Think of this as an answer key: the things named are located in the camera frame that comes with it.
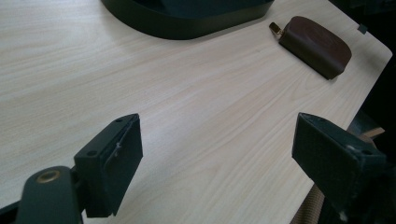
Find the black bracket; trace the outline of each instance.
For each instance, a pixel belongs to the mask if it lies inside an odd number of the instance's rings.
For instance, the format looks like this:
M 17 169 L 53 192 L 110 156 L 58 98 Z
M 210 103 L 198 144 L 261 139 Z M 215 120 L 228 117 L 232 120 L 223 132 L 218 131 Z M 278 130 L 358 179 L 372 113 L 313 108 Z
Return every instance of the black bracket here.
M 112 121 L 75 156 L 76 166 L 50 167 L 30 176 L 21 200 L 0 210 L 1 223 L 82 223 L 116 215 L 143 157 L 140 119 Z

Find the brown wallet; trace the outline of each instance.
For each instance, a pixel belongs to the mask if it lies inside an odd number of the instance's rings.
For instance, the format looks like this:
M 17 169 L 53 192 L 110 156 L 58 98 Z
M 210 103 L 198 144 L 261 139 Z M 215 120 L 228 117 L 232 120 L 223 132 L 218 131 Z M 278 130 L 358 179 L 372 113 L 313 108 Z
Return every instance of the brown wallet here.
M 327 79 L 343 73 L 352 57 L 340 37 L 307 18 L 293 17 L 284 30 L 272 22 L 270 29 L 280 35 L 280 45 Z

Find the dark background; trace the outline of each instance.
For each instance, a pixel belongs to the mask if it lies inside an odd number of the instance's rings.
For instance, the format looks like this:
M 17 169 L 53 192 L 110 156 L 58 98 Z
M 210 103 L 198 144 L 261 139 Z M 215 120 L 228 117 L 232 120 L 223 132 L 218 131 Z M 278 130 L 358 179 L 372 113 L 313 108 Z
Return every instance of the dark background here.
M 382 72 L 361 111 L 372 118 L 380 127 L 387 130 L 396 128 L 396 6 L 384 6 L 387 0 L 358 1 L 366 2 L 360 7 L 351 7 L 353 0 L 330 0 L 343 10 L 352 20 L 363 24 L 368 32 L 384 43 L 393 53 L 388 65 Z M 368 14 L 367 5 L 375 2 L 380 8 L 375 14 Z

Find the black plastic part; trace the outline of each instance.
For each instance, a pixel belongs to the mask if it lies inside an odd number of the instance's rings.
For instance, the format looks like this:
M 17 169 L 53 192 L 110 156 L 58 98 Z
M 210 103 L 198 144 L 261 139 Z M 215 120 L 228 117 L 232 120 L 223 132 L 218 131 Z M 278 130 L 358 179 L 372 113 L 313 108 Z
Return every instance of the black plastic part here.
M 193 39 L 263 17 L 274 0 L 102 0 L 120 21 L 165 39 Z
M 0 209 L 0 223 L 14 224 L 17 220 L 18 208 L 20 202 L 15 202 Z
M 51 167 L 27 179 L 16 223 L 81 223 L 69 168 Z
M 386 156 L 370 144 L 326 119 L 303 113 L 298 116 L 292 157 L 345 217 L 354 216 L 359 196 L 386 164 Z
M 87 217 L 116 215 L 143 157 L 137 114 L 111 122 L 76 156 L 79 181 L 89 192 Z

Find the black object base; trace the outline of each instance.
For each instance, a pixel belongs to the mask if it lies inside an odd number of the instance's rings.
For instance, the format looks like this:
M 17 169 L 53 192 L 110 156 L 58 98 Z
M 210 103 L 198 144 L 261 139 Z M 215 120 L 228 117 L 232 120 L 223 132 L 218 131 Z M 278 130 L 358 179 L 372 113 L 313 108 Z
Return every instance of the black object base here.
M 120 21 L 165 39 L 193 39 L 256 20 L 274 0 L 102 0 Z

